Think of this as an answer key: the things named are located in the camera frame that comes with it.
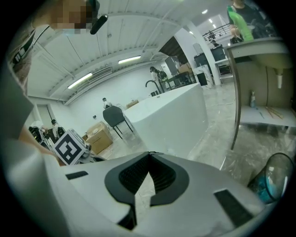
marble floor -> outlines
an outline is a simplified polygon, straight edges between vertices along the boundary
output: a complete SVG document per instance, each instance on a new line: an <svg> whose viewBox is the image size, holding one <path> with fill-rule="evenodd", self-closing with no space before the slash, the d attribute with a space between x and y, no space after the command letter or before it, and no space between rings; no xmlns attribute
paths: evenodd
<svg viewBox="0 0 296 237"><path fill-rule="evenodd" d="M283 152L293 158L296 154L296 132L292 129L267 125L240 125L238 137L231 150L235 120L234 83L204 90L209 127L203 139L192 149L187 159L202 162L228 173L246 186L265 166L268 158ZM111 131L114 143L99 155L106 159L119 158L147 151L141 139L125 123L119 126L123 140ZM150 197L155 194L148 175L136 194L138 222L149 209Z"/></svg>

